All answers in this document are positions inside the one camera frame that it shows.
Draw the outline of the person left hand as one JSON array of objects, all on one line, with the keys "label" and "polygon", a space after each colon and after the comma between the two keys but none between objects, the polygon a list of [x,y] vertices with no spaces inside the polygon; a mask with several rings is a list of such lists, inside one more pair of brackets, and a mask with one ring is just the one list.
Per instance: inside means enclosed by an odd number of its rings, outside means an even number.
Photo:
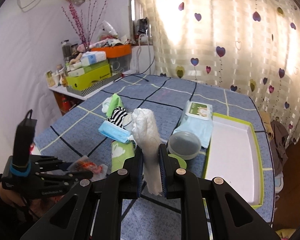
[{"label": "person left hand", "polygon": [[0,198],[12,207],[26,207],[26,211],[33,218],[41,218],[47,213],[47,211],[57,204],[63,196],[54,196],[42,199],[26,199],[19,193],[4,189],[2,187],[2,183],[0,183]]}]

